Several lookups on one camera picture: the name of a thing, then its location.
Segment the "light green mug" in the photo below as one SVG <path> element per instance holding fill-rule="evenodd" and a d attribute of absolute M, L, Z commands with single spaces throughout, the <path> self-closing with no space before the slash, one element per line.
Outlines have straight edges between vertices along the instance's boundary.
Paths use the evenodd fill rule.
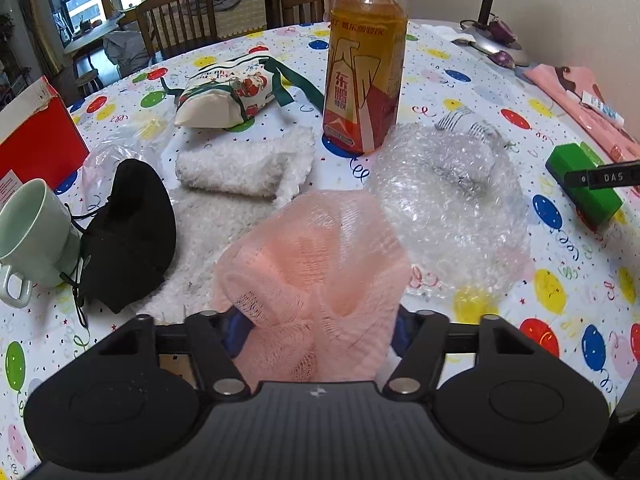
<path fill-rule="evenodd" d="M 0 300 L 24 308 L 33 286 L 54 287 L 76 268 L 80 233 L 71 214 L 41 178 L 18 188 L 0 211 Z M 9 293 L 13 275 L 22 280 L 20 295 Z"/>

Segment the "pink cloth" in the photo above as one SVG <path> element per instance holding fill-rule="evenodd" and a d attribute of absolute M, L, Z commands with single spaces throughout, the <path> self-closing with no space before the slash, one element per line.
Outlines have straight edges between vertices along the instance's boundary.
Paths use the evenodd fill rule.
<path fill-rule="evenodd" d="M 233 243 L 216 265 L 222 293 L 255 325 L 235 364 L 261 380 L 372 380 L 409 282 L 406 253 L 366 191 L 308 192 Z"/>
<path fill-rule="evenodd" d="M 595 111 L 586 108 L 572 99 L 575 94 L 582 99 L 587 91 L 601 101 L 600 89 L 593 72 L 584 67 L 552 67 L 538 65 L 527 70 L 525 75 L 543 89 L 556 103 L 571 115 L 574 120 L 609 154 L 614 162 L 631 162 L 640 158 L 640 146 L 626 132 L 618 130 L 600 117 Z"/>

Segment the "bottle label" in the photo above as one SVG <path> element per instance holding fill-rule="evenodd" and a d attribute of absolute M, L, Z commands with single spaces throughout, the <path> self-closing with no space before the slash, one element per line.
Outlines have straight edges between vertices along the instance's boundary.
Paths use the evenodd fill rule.
<path fill-rule="evenodd" d="M 361 25 L 334 12 L 323 128 L 338 146 L 372 152 L 396 123 L 406 21 Z"/>

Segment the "plastic bottle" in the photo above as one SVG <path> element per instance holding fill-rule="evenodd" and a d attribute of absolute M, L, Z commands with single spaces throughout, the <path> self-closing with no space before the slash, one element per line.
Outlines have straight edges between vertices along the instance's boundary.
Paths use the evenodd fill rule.
<path fill-rule="evenodd" d="M 350 153 L 368 153 L 396 123 L 406 0 L 335 0 L 322 129 Z"/>

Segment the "mask strap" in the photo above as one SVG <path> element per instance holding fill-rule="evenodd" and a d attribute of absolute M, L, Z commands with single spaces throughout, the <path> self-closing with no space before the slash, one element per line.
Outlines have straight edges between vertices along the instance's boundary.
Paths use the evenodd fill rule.
<path fill-rule="evenodd" d="M 69 204 L 65 203 L 65 207 L 68 209 L 69 214 L 71 215 L 71 223 L 73 227 L 78 229 L 78 231 L 80 231 L 83 235 L 86 233 L 86 229 L 84 229 L 81 225 L 79 225 L 77 221 L 85 220 L 87 218 L 92 218 L 96 216 L 98 212 L 102 209 L 102 207 L 99 207 L 89 214 L 82 215 L 82 216 L 74 216 L 71 213 L 71 208 L 69 207 Z M 76 272 L 76 278 L 74 280 L 65 272 L 60 272 L 60 279 L 66 284 L 71 285 L 71 290 L 74 295 L 74 303 L 76 304 L 76 313 L 78 314 L 78 321 L 80 322 L 80 326 L 82 326 L 82 328 L 89 329 L 89 323 L 87 322 L 86 316 L 82 311 L 82 308 L 84 307 L 84 298 L 81 298 L 79 295 L 80 285 L 78 283 L 78 279 L 80 275 L 80 253 L 78 253 L 78 260 L 76 261 L 76 268 L 74 270 Z"/>

